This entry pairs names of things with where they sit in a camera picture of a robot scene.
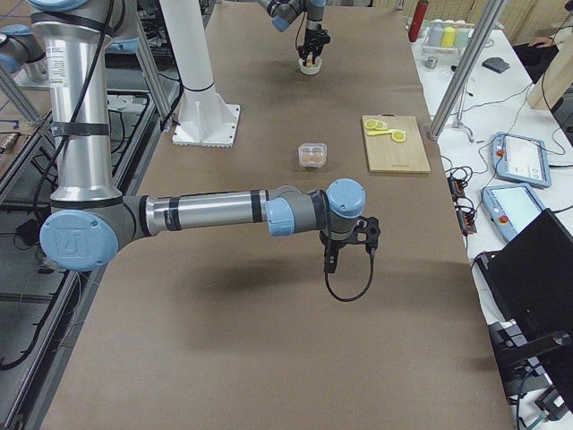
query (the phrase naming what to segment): red bottle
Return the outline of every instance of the red bottle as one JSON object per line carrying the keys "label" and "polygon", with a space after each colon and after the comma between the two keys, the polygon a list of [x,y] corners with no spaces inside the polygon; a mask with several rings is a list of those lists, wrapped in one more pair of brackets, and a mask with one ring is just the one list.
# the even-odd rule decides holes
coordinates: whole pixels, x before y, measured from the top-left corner
{"label": "red bottle", "polygon": [[419,0],[418,5],[415,7],[414,18],[412,18],[412,23],[410,24],[410,30],[408,32],[408,38],[411,42],[416,42],[418,40],[418,34],[422,27],[423,17],[426,16],[429,5],[430,2],[428,2],[428,0]]}

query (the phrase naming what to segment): light blue cap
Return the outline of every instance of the light blue cap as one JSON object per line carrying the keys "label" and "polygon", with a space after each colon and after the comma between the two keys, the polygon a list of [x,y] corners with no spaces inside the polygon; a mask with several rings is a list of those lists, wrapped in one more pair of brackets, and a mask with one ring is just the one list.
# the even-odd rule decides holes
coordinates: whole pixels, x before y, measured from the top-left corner
{"label": "light blue cap", "polygon": [[342,178],[326,190],[330,210],[341,218],[355,219],[364,212],[366,192],[354,179]]}
{"label": "light blue cap", "polygon": [[21,65],[11,56],[0,54],[0,67],[2,67],[6,73],[12,74],[18,72]]}
{"label": "light blue cap", "polygon": [[0,33],[6,36],[29,36],[32,31],[24,24],[11,24],[0,29]]}
{"label": "light blue cap", "polygon": [[39,232],[46,255],[71,271],[92,271],[117,254],[114,230],[86,211],[59,211],[46,220]]}
{"label": "light blue cap", "polygon": [[267,224],[271,236],[290,236],[295,233],[295,215],[282,197],[265,203]]}
{"label": "light blue cap", "polygon": [[134,39],[124,39],[115,40],[114,43],[109,45],[106,49],[108,54],[134,54],[137,52],[137,48],[140,45],[140,40],[138,38]]}
{"label": "light blue cap", "polygon": [[286,21],[284,18],[281,18],[280,16],[275,16],[272,19],[272,23],[275,26],[275,28],[281,33],[285,31],[288,27],[290,27],[288,21]]}
{"label": "light blue cap", "polygon": [[48,12],[68,12],[84,6],[89,0],[28,0],[32,6]]}

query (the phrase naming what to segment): wooden cutting board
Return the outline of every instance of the wooden cutting board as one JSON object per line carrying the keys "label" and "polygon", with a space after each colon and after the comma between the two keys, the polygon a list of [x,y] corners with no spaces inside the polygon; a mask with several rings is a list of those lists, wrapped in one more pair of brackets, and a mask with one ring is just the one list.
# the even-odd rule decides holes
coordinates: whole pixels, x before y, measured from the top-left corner
{"label": "wooden cutting board", "polygon": [[430,173],[430,165],[423,148],[422,137],[415,116],[363,116],[367,119],[380,119],[388,128],[406,131],[405,142],[394,142],[389,134],[368,136],[362,125],[368,170],[381,173]]}

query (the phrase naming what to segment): warning label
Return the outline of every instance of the warning label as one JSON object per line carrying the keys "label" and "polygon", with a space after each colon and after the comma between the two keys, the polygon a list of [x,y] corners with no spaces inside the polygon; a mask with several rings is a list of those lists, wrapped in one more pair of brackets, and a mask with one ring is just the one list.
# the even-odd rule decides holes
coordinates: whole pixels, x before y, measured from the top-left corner
{"label": "warning label", "polygon": [[67,58],[64,47],[47,47],[46,57],[50,87],[67,87]]}

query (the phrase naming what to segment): black monitor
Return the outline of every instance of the black monitor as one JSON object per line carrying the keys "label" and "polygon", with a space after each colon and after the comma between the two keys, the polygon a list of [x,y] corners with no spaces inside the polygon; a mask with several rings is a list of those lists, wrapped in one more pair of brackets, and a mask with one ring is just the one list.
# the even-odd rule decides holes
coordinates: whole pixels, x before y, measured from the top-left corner
{"label": "black monitor", "polygon": [[[555,332],[573,336],[573,237],[551,210],[494,255],[480,266],[503,316],[529,342]],[[537,358],[573,410],[573,346]]]}

